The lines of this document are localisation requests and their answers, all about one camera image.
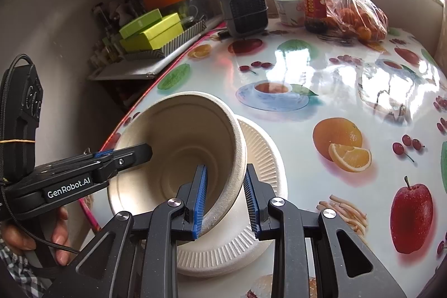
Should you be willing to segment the checkered sleeve forearm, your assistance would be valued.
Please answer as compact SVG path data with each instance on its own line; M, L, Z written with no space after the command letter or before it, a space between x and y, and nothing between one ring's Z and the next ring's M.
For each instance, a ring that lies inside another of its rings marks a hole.
M46 288L41 280L36 277L30 268L30 263L25 256L17 255L1 239L1 261L12 281L8 282L5 290L8 293L23 293L26 297L42 297Z

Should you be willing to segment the person left hand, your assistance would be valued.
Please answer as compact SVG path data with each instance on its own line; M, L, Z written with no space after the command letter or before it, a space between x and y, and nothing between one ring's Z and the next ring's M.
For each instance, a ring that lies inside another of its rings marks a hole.
M67 209L65 207L60 207L57 216L54 231L51 235L51 241L54 244L70 247L70 239L67 229ZM1 225L1 237L12 252L17 255L22 255L23 252L32 251L36 248L35 240L13 224L7 223ZM56 250L55 258L60 266L66 266L70 260L70 253L65 250Z

